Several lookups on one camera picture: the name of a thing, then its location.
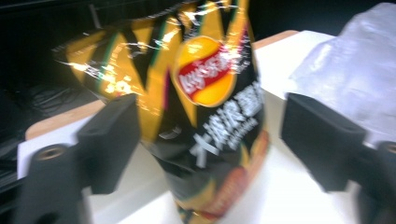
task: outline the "snack package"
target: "snack package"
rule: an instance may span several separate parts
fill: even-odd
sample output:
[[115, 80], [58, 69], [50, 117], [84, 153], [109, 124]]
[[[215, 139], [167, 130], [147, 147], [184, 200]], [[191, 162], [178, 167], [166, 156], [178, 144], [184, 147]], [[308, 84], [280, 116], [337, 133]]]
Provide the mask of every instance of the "snack package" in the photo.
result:
[[184, 223], [213, 223], [268, 146], [248, 0], [188, 1], [55, 49], [87, 88], [138, 95], [141, 142], [164, 169]]

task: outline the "round hole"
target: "round hole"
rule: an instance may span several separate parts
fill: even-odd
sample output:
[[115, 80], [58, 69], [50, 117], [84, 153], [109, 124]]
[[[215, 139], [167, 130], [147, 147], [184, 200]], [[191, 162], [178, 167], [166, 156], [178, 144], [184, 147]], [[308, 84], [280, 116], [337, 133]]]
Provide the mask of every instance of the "round hole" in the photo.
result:
[[46, 160], [56, 158], [62, 154], [64, 154], [63, 148], [59, 148], [59, 147], [49, 148], [45, 151], [40, 152], [40, 154], [38, 154], [37, 159], [39, 161], [46, 161]]
[[396, 154], [396, 145], [395, 144], [388, 145], [387, 149], [388, 149], [389, 152]]

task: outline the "chip bag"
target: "chip bag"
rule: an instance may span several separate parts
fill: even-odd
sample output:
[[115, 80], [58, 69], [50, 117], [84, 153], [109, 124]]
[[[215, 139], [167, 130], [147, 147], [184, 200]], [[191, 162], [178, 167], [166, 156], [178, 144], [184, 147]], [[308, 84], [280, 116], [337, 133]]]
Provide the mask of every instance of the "chip bag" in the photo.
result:
[[187, 1], [55, 50], [90, 90], [137, 94], [141, 142], [184, 223], [223, 217], [266, 155], [247, 13], [248, 0]]

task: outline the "lay's logo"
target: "lay's logo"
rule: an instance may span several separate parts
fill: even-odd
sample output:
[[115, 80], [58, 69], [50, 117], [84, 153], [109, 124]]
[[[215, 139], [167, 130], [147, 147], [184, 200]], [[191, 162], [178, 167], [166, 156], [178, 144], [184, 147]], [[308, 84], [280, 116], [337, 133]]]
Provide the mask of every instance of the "lay's logo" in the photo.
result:
[[230, 95], [235, 82], [231, 54], [207, 36], [188, 40], [180, 47], [173, 80], [193, 103], [219, 105]]

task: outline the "lay's potato chip bag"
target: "lay's potato chip bag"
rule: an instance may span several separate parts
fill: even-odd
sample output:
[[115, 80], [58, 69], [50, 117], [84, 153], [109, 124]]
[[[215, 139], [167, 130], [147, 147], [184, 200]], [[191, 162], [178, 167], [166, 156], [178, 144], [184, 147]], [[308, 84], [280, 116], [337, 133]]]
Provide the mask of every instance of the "lay's potato chip bag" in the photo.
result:
[[268, 147], [248, 0], [185, 1], [57, 48], [87, 88], [135, 93], [141, 142], [184, 223], [213, 223], [243, 194]]

